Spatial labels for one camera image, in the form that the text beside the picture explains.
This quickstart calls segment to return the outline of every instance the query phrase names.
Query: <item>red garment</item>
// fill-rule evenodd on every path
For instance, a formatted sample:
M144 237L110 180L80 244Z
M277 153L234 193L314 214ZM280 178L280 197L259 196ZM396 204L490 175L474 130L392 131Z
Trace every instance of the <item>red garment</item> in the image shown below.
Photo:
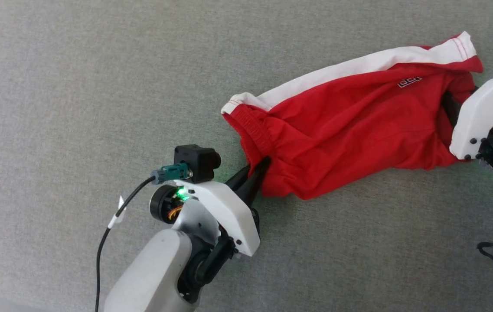
M385 168L457 161L445 91L461 103L482 64L466 32L436 47L402 47L314 71L222 108L253 168L272 158L265 196L310 199Z

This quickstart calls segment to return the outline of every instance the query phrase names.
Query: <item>black cable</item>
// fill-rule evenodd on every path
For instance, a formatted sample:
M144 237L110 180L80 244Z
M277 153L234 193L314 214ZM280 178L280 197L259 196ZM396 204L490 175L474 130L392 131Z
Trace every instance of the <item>black cable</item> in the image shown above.
M129 205L130 201L137 195L137 193L144 188L144 186L147 186L148 183L154 181L156 179L155 176L151 176L144 180L137 188L127 197L123 205L119 208L119 210L115 213L115 217L119 217L121 213L123 213L123 210ZM102 254L102 249L104 248L104 243L106 242L106 238L108 237L109 232L111 229L108 227L106 228L106 231L104 232L104 235L102 236L102 240L100 241L100 245L98 246L98 254L96 255L96 308L94 309L95 312L98 312L98 308L100 306L100 256Z

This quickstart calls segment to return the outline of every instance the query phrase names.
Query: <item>white side panel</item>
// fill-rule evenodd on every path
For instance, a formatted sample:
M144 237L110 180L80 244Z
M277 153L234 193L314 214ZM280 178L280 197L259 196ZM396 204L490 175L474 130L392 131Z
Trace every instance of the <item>white side panel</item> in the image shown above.
M177 291L193 245L187 235L159 231L111 289L104 312L192 312Z
M230 237L235 240L238 252L252 256L260 246L260 237L256 230L250 208L221 182L208 181L192 184L175 180L177 185L193 190L194 197L217 219Z
M480 140L487 137L492 127L493 79L482 85L462 105L449 148L451 153L458 159L464 159L466 155L475 158Z

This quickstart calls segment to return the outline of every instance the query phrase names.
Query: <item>exposed wiring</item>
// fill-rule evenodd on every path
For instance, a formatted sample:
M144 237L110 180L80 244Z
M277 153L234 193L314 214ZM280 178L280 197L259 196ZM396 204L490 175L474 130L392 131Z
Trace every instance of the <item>exposed wiring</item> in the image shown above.
M129 202L137 195L137 193L144 188L144 186L147 186L148 183L154 181L156 179L156 176L151 176L148 179L144 180L137 188L127 197L125 200L125 203L119 207L119 210L114 215L114 218L118 218L121 213L125 210L127 205L129 205ZM100 306L100 256L102 253L102 248L104 247L104 243L106 241L106 238L108 237L109 232L111 231L111 226L113 226L113 223L110 222L110 226L106 228L106 231L104 232L104 235L102 236L102 240L100 241L100 245L98 246L98 254L96 255L96 308L94 309L95 312L98 312L98 308Z
M177 208L171 209L171 211L169 211L169 214L167 215L167 218L169 218L169 220L173 220L173 217L176 217L182 208L183 206L179 206Z

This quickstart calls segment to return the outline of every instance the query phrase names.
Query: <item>gray fabric surface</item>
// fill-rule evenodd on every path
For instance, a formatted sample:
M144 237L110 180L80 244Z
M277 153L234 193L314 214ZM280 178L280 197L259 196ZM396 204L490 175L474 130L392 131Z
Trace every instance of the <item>gray fabric surface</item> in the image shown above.
M493 77L485 0L0 0L0 296L90 311L96 248L173 148L245 164L219 110L299 75L466 30ZM161 228L133 201L102 259L102 300ZM493 311L493 175L387 170L314 200L260 198L262 245L227 263L201 312Z

